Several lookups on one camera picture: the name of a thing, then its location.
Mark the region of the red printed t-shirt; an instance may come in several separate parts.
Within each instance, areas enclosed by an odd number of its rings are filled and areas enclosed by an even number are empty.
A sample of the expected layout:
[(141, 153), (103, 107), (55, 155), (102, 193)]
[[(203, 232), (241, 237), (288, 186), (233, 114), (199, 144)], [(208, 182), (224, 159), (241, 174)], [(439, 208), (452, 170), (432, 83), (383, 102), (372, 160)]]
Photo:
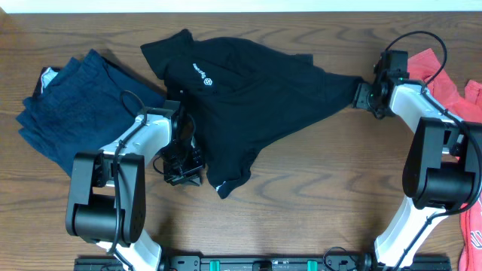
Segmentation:
[[(439, 63), (431, 49), (424, 50), (407, 61), (407, 70), (410, 78), (428, 81), (436, 71)], [(460, 96), (456, 85), (449, 75), (442, 70), (439, 75), (429, 83), (429, 90), (445, 108), (469, 122), (481, 122), (481, 84), (470, 80)], [(465, 241), (459, 267), (460, 271), (481, 271), (481, 200), (479, 199), (470, 210), (460, 215), (460, 225)]]

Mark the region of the black polo shirt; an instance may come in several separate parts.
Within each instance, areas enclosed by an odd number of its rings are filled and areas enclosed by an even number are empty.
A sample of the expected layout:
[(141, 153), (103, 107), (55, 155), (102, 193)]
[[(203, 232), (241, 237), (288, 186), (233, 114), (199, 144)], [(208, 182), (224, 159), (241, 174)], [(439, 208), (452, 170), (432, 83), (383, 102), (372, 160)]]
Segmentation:
[(362, 82), (319, 68), (309, 54), (243, 38), (197, 41), (186, 29), (141, 52), (194, 119), (208, 181), (221, 198), (250, 179), (265, 147), (344, 109)]

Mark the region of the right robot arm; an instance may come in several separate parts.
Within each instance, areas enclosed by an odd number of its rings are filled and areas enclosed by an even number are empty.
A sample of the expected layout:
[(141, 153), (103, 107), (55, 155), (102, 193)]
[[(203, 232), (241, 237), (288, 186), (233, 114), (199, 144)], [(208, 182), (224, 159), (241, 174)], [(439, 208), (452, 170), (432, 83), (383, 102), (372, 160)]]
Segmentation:
[(444, 219), (468, 211), (481, 194), (481, 125), (449, 112), (422, 81), (411, 80), (405, 51), (385, 50), (375, 80), (359, 84), (352, 106), (375, 118), (400, 117), (414, 137), (402, 173), (404, 198), (360, 270), (437, 270), (416, 251)]

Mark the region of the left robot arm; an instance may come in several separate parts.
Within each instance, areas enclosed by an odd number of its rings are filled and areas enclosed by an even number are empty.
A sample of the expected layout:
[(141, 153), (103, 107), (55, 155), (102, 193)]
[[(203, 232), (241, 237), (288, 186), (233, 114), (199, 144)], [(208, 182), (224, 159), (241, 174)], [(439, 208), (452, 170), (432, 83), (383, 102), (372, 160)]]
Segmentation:
[(133, 125), (98, 151), (75, 155), (66, 230), (105, 249), (75, 261), (76, 270), (169, 270), (163, 248), (146, 232), (145, 170), (172, 186), (201, 185), (204, 162), (194, 118), (184, 109), (143, 108)]

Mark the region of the folded navy blue garment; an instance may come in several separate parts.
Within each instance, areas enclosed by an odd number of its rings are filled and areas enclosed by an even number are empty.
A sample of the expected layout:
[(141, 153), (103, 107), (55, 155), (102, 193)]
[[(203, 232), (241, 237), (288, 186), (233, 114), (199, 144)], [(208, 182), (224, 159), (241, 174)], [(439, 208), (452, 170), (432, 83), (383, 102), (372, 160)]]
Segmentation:
[(141, 103), (160, 107), (164, 97), (90, 50), (61, 69), (42, 70), (17, 116), (19, 134), (70, 175), (76, 153), (98, 150), (121, 136)]

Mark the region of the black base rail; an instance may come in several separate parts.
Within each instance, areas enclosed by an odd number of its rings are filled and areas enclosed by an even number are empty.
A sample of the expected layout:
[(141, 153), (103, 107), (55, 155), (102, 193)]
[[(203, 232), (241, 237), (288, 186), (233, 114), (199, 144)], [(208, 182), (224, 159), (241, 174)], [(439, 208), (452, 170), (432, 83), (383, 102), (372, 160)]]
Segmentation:
[[(122, 263), (114, 258), (86, 258), (75, 260), (74, 271), (125, 270)], [(198, 257), (176, 256), (161, 261), (159, 270), (172, 271), (368, 271), (390, 270), (382, 264), (372, 263), (365, 254), (329, 254), (325, 257), (255, 258), (255, 257)], [(451, 271), (450, 259), (443, 256), (416, 256), (409, 267), (397, 270)]]

